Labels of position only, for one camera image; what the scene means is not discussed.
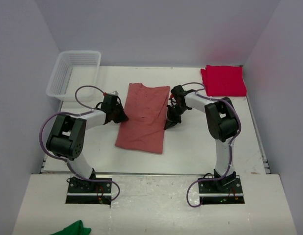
wire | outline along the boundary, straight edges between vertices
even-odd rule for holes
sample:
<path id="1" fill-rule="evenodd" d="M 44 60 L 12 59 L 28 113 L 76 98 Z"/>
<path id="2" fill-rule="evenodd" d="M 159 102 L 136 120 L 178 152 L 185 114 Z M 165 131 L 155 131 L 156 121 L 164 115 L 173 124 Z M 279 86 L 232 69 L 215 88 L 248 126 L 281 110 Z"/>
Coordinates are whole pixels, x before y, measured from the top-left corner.
<path id="1" fill-rule="evenodd" d="M 188 82 L 188 83 L 183 84 L 182 86 L 184 87 L 184 86 L 190 85 L 190 84 L 197 84 L 197 85 L 201 85 L 201 86 L 205 87 L 204 84 L 200 83 L 200 82 Z"/>
<path id="2" fill-rule="evenodd" d="M 75 91 L 74 97 L 75 97 L 75 100 L 77 101 L 77 103 L 79 103 L 80 105 L 82 105 L 82 106 L 85 107 L 85 108 L 93 109 L 92 107 L 90 107 L 90 106 L 88 106 L 88 105 L 86 105 L 86 104 L 83 104 L 81 101 L 79 101 L 79 99 L 78 99 L 78 97 L 77 97 L 77 92 L 78 92 L 79 90 L 81 90 L 82 88 L 85 88 L 85 87 L 94 88 L 94 89 L 100 91 L 100 92 L 103 93 L 103 94 L 104 94 L 104 92 L 103 92 L 102 89 L 100 89 L 100 88 L 98 88 L 98 87 L 95 87 L 95 86 L 92 86 L 92 85 L 81 86 L 81 87 L 77 88 L 77 90 Z"/>
<path id="3" fill-rule="evenodd" d="M 103 188 L 102 186 L 100 185 L 100 188 L 101 188 L 101 197 L 99 197 L 99 192 L 98 192 L 98 185 L 96 185 L 96 194 L 97 194 L 97 197 L 98 197 L 98 200 L 99 200 L 99 203 L 102 204 L 102 200 L 101 198 L 103 197 Z"/>
<path id="4" fill-rule="evenodd" d="M 203 86 L 202 89 L 198 89 L 195 91 L 195 94 L 200 97 L 200 98 L 203 98 L 203 99 L 206 99 L 206 100 L 211 100 L 211 101 L 220 101 L 220 102 L 223 102 L 225 105 L 227 105 L 231 111 L 234 113 L 234 116 L 237 120 L 237 123 L 238 123 L 238 132 L 231 138 L 231 140 L 229 141 L 229 153 L 230 153 L 230 157 L 229 157 L 229 163 L 228 163 L 228 167 L 227 167 L 227 170 L 226 172 L 223 174 L 223 176 L 219 177 L 219 178 L 208 178 L 208 179 L 200 179 L 200 180 L 196 180 L 194 181 L 190 186 L 189 188 L 187 189 L 187 192 L 186 192 L 186 202 L 187 204 L 190 206 L 190 207 L 193 207 L 193 208 L 196 208 L 196 207 L 199 207 L 201 206 L 201 202 L 197 205 L 191 205 L 190 201 L 189 201 L 189 193 L 190 193 L 190 190 L 192 188 L 192 186 L 196 183 L 200 183 L 200 182 L 204 182 L 204 181 L 219 181 L 219 180 L 222 180 L 224 179 L 227 174 L 229 173 L 230 171 L 230 168 L 231 168 L 231 164 L 232 164 L 232 160 L 233 160 L 233 155 L 232 155 L 232 143 L 234 142 L 235 138 L 241 133 L 241 130 L 242 130 L 242 126 L 241 126 L 241 121 L 240 121 L 240 118 L 238 116 L 238 114 L 236 113 L 235 109 L 232 107 L 232 105 L 230 105 L 227 101 L 223 100 L 223 99 L 217 99 L 217 98 L 212 98 L 212 97 L 208 97 L 208 96 L 204 96 L 204 95 L 201 95 L 199 94 L 198 92 L 199 91 L 203 91 L 205 90 L 205 86 L 204 84 L 202 83 L 199 83 L 199 82 L 189 82 L 189 83 L 185 83 L 183 84 L 182 86 L 185 86 L 185 85 L 189 85 L 189 84 L 199 84 L 201 86 Z"/>
<path id="5" fill-rule="evenodd" d="M 72 115 L 72 116 L 82 116 L 82 115 L 90 114 L 90 113 L 92 113 L 92 112 L 93 112 L 93 110 L 88 111 L 88 112 L 85 112 L 85 113 L 82 113 L 82 114 L 73 114 L 73 113 L 69 113 L 69 112 L 58 112 L 58 113 L 55 113 L 55 114 L 51 115 L 49 118 L 47 118 L 47 119 L 44 121 L 43 125 L 42 125 L 41 128 L 40 128 L 40 131 L 39 131 L 39 144 L 40 144 L 40 146 L 41 146 L 43 152 L 46 153 L 49 157 L 54 158 L 54 159 L 57 159 L 57 160 L 61 160 L 61 161 L 65 162 L 65 163 L 67 164 L 69 170 L 70 170 L 77 178 L 80 178 L 80 179 L 85 180 L 85 181 L 88 181 L 88 182 L 94 182 L 94 183 L 111 183 L 111 184 L 114 184 L 114 185 L 118 188 L 118 193 L 117 193 L 117 195 L 116 195 L 114 198 L 111 199 L 111 201 L 113 201 L 113 200 L 115 200 L 115 199 L 119 196 L 120 191 L 121 191 L 119 185 L 118 185 L 116 182 L 114 182 L 114 181 L 112 181 L 112 180 L 92 180 L 92 179 L 87 179 L 87 178 L 84 178 L 83 176 L 80 176 L 78 173 L 76 173 L 76 172 L 72 169 L 72 167 L 71 167 L 69 161 L 68 161 L 66 158 L 57 157 L 57 156 L 51 154 L 51 153 L 46 149 L 46 147 L 44 146 L 44 142 L 43 142 L 43 132 L 44 132 L 44 128 L 45 128 L 45 126 L 47 125 L 47 123 L 48 123 L 53 117 L 55 117 L 55 116 L 57 116 L 57 115 L 61 115 L 61 114 Z"/>

green cloth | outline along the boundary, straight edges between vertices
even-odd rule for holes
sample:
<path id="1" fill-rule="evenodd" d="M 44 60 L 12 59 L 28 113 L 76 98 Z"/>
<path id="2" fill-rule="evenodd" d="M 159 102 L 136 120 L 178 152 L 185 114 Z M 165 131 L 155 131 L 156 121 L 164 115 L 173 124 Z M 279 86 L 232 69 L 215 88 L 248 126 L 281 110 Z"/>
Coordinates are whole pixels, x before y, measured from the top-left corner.
<path id="1" fill-rule="evenodd" d="M 89 235 L 91 233 L 90 228 L 84 228 L 83 222 L 78 220 L 77 222 L 71 224 L 69 227 L 51 235 Z"/>

red towel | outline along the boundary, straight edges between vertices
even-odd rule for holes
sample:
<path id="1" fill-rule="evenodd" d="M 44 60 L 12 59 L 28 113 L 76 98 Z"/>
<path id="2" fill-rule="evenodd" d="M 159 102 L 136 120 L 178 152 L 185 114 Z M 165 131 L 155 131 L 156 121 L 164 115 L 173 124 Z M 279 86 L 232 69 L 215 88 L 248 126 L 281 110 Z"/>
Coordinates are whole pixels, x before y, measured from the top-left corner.
<path id="1" fill-rule="evenodd" d="M 208 96 L 246 96 L 242 67 L 207 65 L 201 73 Z"/>
<path id="2" fill-rule="evenodd" d="M 117 147 L 162 153 L 169 91 L 130 83 L 125 105 L 129 121 L 120 125 Z"/>

gray wall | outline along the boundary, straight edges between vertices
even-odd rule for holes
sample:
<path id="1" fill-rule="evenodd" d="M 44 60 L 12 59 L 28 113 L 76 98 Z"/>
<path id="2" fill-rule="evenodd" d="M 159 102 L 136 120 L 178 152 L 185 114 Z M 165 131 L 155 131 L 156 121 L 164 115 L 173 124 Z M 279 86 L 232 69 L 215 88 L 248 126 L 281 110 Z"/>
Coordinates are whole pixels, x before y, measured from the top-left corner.
<path id="1" fill-rule="evenodd" d="M 102 65 L 243 64 L 279 0 L 36 0 L 60 50 Z"/>
<path id="2" fill-rule="evenodd" d="M 42 163 L 38 132 L 57 107 L 45 90 L 58 53 L 33 0 L 0 0 L 0 235 L 12 233 Z"/>
<path id="3" fill-rule="evenodd" d="M 303 0 L 282 0 L 244 65 L 264 150 L 303 235 Z"/>

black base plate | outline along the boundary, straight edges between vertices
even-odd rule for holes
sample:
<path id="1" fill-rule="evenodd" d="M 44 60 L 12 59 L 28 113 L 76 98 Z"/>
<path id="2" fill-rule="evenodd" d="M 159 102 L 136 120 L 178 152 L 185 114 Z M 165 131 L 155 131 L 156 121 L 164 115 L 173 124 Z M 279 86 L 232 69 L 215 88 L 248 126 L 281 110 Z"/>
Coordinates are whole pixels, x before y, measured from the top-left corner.
<path id="1" fill-rule="evenodd" d="M 240 178 L 236 178 L 233 182 L 222 187 L 217 185 L 216 181 L 200 182 L 199 193 L 203 205 L 245 203 Z"/>
<path id="2" fill-rule="evenodd" d="M 111 178 L 96 178 L 96 180 L 112 180 Z M 111 205 L 111 183 L 90 183 L 89 186 L 76 184 L 76 178 L 68 180 L 66 204 L 101 204 Z"/>

